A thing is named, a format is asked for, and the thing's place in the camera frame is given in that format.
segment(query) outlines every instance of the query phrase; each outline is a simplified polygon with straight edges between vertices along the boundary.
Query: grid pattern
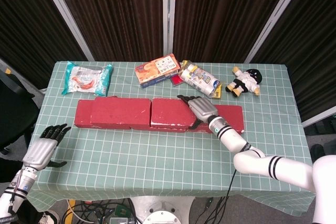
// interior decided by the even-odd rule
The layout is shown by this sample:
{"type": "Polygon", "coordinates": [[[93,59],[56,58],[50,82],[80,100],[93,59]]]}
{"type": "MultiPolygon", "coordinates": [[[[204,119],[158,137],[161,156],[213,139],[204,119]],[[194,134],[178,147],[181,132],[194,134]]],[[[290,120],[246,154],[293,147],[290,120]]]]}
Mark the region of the grid pattern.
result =
{"type": "MultiPolygon", "coordinates": [[[[105,66],[107,62],[76,62],[105,66]]],[[[61,95],[66,62],[55,64],[33,140],[49,125],[73,125],[79,99],[93,94],[61,95]]],[[[170,80],[142,89],[134,73],[141,62],[114,62],[108,95],[125,98],[174,98],[178,94],[204,96],[183,83],[170,80]]],[[[234,64],[200,63],[224,85],[234,79],[234,64]]],[[[262,76],[259,97],[244,93],[239,98],[222,92],[215,104],[243,107],[242,137],[267,155],[280,155],[311,164],[306,137],[284,65],[236,64],[241,70],[257,68],[262,76]]],[[[113,199],[140,195],[223,196],[234,172],[233,155],[215,135],[137,130],[79,129],[75,126],[57,147],[55,161],[67,161],[61,169],[46,168],[29,193],[38,210],[56,200],[113,199]]],[[[314,194],[289,184],[251,174],[236,174],[232,194],[242,194],[291,215],[307,211],[314,194]]]]}

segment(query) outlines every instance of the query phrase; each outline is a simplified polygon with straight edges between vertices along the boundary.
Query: cylindrical container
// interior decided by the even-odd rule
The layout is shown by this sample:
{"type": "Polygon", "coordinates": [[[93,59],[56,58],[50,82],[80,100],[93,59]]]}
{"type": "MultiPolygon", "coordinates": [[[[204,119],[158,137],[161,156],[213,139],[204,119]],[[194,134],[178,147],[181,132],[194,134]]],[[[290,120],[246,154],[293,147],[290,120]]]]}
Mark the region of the cylindrical container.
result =
{"type": "Polygon", "coordinates": [[[218,79],[189,60],[181,68],[179,76],[186,83],[200,90],[208,97],[213,97],[219,85],[218,79]]]}

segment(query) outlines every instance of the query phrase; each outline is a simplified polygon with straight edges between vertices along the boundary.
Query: cardboard box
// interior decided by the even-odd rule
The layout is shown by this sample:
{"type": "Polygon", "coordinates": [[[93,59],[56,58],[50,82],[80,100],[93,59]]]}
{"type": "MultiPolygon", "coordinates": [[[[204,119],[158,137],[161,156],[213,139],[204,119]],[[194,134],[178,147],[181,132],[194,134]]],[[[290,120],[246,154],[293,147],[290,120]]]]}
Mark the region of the cardboard box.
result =
{"type": "Polygon", "coordinates": [[[140,86],[145,88],[179,73],[180,64],[173,54],[152,60],[135,68],[140,86]]]}

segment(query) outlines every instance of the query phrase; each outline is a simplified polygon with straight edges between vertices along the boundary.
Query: table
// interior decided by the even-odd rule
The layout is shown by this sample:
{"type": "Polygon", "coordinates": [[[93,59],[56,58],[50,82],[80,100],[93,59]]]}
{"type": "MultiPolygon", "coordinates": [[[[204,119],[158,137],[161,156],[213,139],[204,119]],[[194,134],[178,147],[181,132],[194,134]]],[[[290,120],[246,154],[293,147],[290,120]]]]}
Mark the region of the table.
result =
{"type": "MultiPolygon", "coordinates": [[[[82,66],[105,66],[107,62],[76,62],[82,66]]],[[[170,80],[142,89],[134,73],[141,62],[113,62],[108,95],[127,98],[174,98],[178,94],[200,95],[183,83],[170,80]]],[[[61,95],[67,63],[57,62],[52,72],[33,139],[49,125],[73,125],[79,99],[93,94],[61,95]]],[[[233,64],[200,63],[199,66],[230,83],[233,64]]],[[[261,95],[244,93],[239,98],[222,91],[215,104],[243,107],[242,136],[267,155],[280,155],[311,164],[305,133],[284,65],[237,64],[243,70],[257,68],[263,76],[261,95]]],[[[53,156],[67,161],[62,168],[46,168],[28,199],[39,210],[56,200],[114,199],[141,195],[216,197],[226,195],[234,172],[233,155],[215,135],[137,130],[79,129],[68,132],[53,156]]],[[[314,194],[296,186],[259,175],[236,174],[231,195],[241,194],[291,215],[307,211],[314,194]]]]}

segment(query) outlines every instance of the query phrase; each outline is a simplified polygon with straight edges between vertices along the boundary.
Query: plush doll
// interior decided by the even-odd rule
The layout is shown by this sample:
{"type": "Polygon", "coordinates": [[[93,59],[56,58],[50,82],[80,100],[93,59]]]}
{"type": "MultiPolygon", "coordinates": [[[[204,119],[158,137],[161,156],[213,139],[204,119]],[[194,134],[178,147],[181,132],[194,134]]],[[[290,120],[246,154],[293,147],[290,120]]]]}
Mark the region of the plush doll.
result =
{"type": "Polygon", "coordinates": [[[247,91],[260,95],[260,87],[258,84],[261,83],[262,76],[259,70],[249,69],[242,72],[238,67],[234,67],[232,71],[237,78],[226,86],[226,92],[232,92],[235,97],[247,91]]]}

